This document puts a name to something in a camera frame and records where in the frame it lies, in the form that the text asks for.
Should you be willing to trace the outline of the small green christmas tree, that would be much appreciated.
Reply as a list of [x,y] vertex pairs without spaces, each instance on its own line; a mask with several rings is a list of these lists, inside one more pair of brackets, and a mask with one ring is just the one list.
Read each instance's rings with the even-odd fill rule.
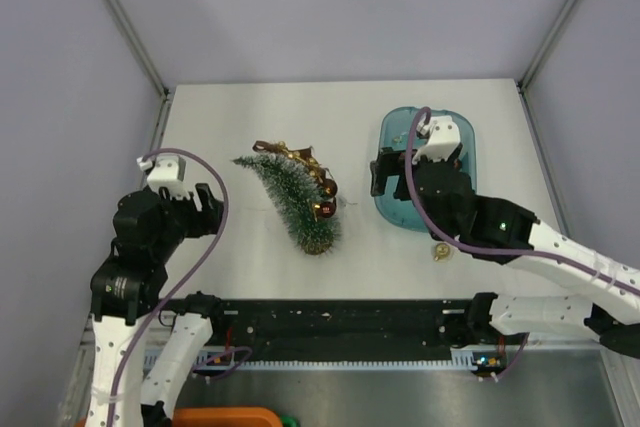
[[[335,198],[325,197],[302,165],[270,153],[241,156],[233,163],[258,177],[291,241],[303,253],[325,254],[340,240],[338,194]],[[315,206],[322,202],[336,204],[331,218],[323,219],[317,214]]]

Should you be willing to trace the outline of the gold glitter ball ornament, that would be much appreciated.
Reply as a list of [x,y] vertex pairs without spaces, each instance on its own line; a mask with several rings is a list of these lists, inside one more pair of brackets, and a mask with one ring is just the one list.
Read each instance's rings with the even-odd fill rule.
[[446,262],[452,255],[451,246],[445,242],[437,243],[432,249],[432,257],[435,262]]

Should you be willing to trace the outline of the dark red ball ornament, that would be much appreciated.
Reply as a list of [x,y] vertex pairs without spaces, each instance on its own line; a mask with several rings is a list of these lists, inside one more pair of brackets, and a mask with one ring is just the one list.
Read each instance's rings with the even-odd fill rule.
[[317,214],[323,218],[331,218],[336,212],[336,204],[334,202],[322,202],[315,206]]

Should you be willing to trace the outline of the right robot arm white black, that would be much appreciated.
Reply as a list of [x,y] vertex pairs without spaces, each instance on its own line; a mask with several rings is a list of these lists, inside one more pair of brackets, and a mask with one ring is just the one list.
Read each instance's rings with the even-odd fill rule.
[[410,201],[433,239],[478,260],[546,278],[565,289],[558,297],[478,293],[464,314],[457,342],[494,342],[499,336],[551,333],[597,341],[618,354],[639,355],[639,271],[580,245],[509,200],[475,193],[455,155],[421,159],[405,172],[405,154],[380,150],[371,162],[371,194]]

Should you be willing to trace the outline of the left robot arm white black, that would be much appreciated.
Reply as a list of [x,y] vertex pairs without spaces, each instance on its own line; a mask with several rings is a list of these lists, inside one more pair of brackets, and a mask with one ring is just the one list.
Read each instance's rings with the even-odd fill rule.
[[120,199],[110,253],[90,282],[94,367],[89,426],[169,426],[179,393],[205,343],[226,334],[211,295],[165,303],[176,320],[169,340],[146,371],[147,327],[168,279],[166,264],[186,238],[214,236],[224,204],[205,183],[185,198],[150,188]]

